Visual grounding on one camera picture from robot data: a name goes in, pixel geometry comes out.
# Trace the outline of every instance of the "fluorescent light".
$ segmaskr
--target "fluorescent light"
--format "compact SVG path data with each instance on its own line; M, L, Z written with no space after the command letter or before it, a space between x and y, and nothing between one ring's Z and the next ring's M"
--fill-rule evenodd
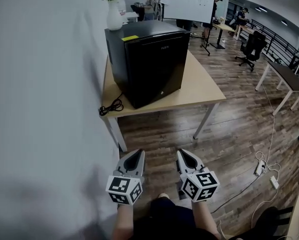
M268 12L267 10L265 10L264 8L262 8L262 7L259 7L262 11L264 11L264 12Z

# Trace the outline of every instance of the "table leg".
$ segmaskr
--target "table leg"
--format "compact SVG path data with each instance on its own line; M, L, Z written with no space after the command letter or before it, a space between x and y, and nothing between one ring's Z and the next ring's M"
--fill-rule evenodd
M260 86L262 85L262 83L263 83L263 81L264 81L266 75L268 74L269 70L270 70L270 64L267 64L267 66L266 66L266 68L265 68L265 71L264 71L263 75L261 76L261 78L260 78L260 80L259 80L259 82L258 82L258 84L257 84L257 86L256 86L256 88L255 88L256 91L259 90L259 88L260 88Z
M235 39L236 39L236 40L238 40L238 39L240 38L241 31L242 31L242 27L241 27L241 25L239 25L239 27L238 27L238 32L237 32L237 34L236 34L236 36L235 36Z
M295 101L295 103L293 104L293 106L291 106L290 110L293 110L298 102L299 102L299 96L298 96L297 100Z
M285 102L289 99L289 97L291 96L291 94L292 94L292 90L290 90L287 94L286 94L286 96L285 96L285 98L282 100L282 102L278 105L278 107L275 109L275 111L273 112L273 116L275 116L277 113L278 113L278 111L280 111L280 109L284 106L284 104L285 104Z
M113 131L114 136L117 139L117 142L118 142L121 150L123 152L126 152L128 150L128 148L126 147L126 143L124 141L124 138L123 138L123 135L121 133L121 130L120 130L120 127L119 127L119 124L118 124L117 120L118 119L116 117L109 117L108 118L108 122L110 124L110 127Z
M203 118L203 120L200 122L195 134L194 139L197 140L199 138L199 135L202 133L203 129L207 126L209 121L211 120L211 117L215 113L215 111L218 109L219 103L211 104L208 106L208 110Z
M281 80L281 81L279 82L278 86L276 87L276 90L278 90L278 89L281 87L282 83L283 83L283 80Z
M225 49L223 46L220 45L221 39L222 39L222 33L223 29L219 31L217 43L210 43L211 46L215 47L216 49Z

